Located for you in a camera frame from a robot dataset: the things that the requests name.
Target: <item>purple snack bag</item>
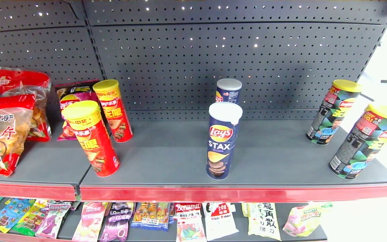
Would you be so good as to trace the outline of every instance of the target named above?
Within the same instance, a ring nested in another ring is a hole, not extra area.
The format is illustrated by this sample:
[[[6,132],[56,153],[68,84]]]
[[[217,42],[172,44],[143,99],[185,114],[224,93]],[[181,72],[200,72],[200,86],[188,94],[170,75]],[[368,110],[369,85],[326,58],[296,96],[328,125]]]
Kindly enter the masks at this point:
[[[134,210],[133,202],[114,202],[107,216],[100,242],[118,239],[125,242],[128,237],[128,221]]]

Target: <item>lay's stax can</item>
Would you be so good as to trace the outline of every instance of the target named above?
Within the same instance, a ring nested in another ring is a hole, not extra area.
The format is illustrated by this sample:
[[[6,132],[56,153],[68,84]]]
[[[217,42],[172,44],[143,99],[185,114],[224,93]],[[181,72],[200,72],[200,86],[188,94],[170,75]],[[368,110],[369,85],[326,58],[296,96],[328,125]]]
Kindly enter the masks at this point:
[[[79,101],[61,111],[70,124],[81,147],[96,174],[100,177],[113,175],[119,168],[119,160],[110,142],[109,134],[96,101]]]
[[[318,145],[328,144],[360,93],[361,85],[356,82],[333,81],[307,132],[307,138]]]
[[[238,104],[241,81],[232,78],[220,79],[217,82],[216,102],[230,102]]]
[[[369,104],[329,162],[341,178],[355,179],[387,144],[387,106]]]
[[[243,110],[235,103],[213,103],[209,107],[210,128],[207,152],[207,174],[216,180],[229,175],[238,122]]]

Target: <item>lay's logo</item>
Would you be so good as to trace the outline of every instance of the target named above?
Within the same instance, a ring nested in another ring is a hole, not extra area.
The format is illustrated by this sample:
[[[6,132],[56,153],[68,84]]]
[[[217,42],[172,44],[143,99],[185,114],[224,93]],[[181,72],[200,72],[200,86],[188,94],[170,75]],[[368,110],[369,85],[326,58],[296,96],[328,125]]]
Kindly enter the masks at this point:
[[[210,138],[216,142],[228,141],[233,133],[234,130],[223,125],[215,124],[210,127]]]

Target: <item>blue chip can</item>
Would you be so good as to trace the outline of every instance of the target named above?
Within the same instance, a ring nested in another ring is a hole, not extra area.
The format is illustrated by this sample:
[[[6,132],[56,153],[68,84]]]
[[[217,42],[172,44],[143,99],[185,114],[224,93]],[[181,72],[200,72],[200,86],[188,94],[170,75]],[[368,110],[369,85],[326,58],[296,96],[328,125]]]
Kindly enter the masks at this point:
[[[243,110],[235,103],[220,102],[211,104],[209,114],[206,172],[211,178],[222,180],[229,175],[238,135],[238,122]]]

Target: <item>red chip can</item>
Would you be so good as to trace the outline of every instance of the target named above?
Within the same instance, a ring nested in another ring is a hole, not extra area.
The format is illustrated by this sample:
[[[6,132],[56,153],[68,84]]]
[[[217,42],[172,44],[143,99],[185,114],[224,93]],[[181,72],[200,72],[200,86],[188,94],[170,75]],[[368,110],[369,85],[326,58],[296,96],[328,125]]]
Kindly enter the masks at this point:
[[[119,168],[119,160],[102,120],[99,104],[91,100],[79,101],[62,110],[62,116],[74,130],[96,174],[99,177],[113,175]]]

